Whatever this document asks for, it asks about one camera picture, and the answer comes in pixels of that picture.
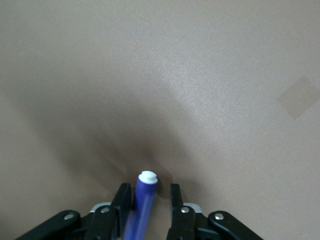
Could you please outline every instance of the beige square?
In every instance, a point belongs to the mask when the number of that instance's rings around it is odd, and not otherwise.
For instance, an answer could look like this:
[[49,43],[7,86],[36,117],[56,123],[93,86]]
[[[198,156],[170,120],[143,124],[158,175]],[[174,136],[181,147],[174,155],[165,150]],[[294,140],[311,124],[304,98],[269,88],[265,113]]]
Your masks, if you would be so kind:
[[299,118],[319,99],[320,91],[306,76],[300,78],[278,98],[294,119]]

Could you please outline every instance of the white cap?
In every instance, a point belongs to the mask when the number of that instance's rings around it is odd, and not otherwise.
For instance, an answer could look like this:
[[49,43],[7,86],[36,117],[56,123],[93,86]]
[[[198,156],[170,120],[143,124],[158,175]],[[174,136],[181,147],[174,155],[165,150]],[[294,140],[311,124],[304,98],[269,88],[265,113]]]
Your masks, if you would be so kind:
[[156,184],[158,182],[157,174],[155,174],[153,171],[143,171],[139,175],[139,179],[144,184]]

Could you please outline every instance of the floor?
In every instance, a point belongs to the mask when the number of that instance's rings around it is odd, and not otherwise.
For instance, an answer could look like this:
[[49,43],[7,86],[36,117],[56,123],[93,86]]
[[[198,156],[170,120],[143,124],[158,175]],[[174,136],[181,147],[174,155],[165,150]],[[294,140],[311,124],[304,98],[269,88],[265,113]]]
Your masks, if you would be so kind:
[[169,186],[263,239],[320,236],[320,2],[0,2],[0,239]]

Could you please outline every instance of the silver screw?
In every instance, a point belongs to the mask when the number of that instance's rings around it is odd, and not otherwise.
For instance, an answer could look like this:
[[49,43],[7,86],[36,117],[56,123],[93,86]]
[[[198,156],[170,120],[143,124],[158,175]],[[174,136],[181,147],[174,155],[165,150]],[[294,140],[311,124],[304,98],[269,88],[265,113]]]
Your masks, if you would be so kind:
[[64,220],[69,220],[69,219],[72,219],[74,217],[74,215],[73,214],[68,214],[68,215],[65,215],[64,217],[63,217],[63,219]]
[[183,206],[183,207],[181,208],[181,212],[184,213],[184,214],[186,214],[186,213],[189,212],[189,208],[186,207],[186,206]]
[[109,212],[109,208],[108,207],[104,207],[101,209],[100,211],[102,214]]
[[225,217],[223,216],[222,213],[216,213],[216,214],[214,215],[214,218],[215,218],[216,220],[223,220]]

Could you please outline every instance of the blue marker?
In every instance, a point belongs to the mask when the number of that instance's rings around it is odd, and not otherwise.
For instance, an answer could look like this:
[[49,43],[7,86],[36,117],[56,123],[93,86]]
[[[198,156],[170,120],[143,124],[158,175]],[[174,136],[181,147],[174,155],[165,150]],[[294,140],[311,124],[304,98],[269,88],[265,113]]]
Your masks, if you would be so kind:
[[144,239],[157,182],[157,175],[152,171],[143,171],[139,175],[123,240]]

